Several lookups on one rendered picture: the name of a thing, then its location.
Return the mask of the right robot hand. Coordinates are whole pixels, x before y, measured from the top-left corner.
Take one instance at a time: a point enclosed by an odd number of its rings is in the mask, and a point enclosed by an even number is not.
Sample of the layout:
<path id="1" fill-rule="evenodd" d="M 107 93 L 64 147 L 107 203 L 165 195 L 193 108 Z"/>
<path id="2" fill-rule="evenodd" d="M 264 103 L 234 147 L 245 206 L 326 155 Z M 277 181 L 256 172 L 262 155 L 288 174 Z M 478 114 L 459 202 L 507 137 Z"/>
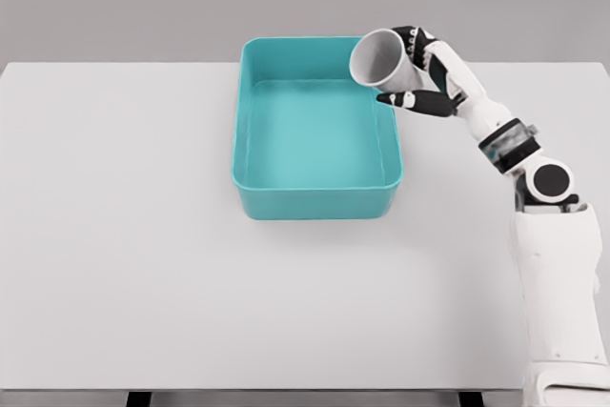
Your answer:
<path id="1" fill-rule="evenodd" d="M 421 27 L 395 27 L 392 31 L 401 39 L 411 64 L 426 73 L 437 90 L 384 92 L 376 96 L 377 102 L 411 112 L 449 117 L 457 115 L 463 103 L 487 96 L 471 69 L 445 41 Z"/>

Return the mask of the white paper cup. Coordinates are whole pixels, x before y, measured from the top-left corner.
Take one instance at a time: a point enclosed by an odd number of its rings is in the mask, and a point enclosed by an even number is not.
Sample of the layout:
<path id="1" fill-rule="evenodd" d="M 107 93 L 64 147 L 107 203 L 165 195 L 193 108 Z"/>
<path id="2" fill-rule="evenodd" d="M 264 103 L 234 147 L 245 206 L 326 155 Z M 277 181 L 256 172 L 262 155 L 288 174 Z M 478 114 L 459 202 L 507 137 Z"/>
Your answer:
<path id="1" fill-rule="evenodd" d="M 396 31 L 378 29 L 363 35 L 354 46 L 349 71 L 353 80 L 380 92 L 422 90 L 423 80 Z"/>

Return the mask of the teal plastic basket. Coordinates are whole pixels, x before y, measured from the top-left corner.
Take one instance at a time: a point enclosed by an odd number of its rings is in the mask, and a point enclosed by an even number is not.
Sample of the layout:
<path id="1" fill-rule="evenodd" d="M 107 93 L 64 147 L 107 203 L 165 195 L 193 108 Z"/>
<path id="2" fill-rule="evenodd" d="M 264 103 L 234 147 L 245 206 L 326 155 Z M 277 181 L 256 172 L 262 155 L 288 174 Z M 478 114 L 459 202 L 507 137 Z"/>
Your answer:
<path id="1" fill-rule="evenodd" d="M 397 122 L 358 85 L 355 36 L 257 37 L 243 45 L 232 179 L 256 220 L 384 216 L 403 177 Z"/>

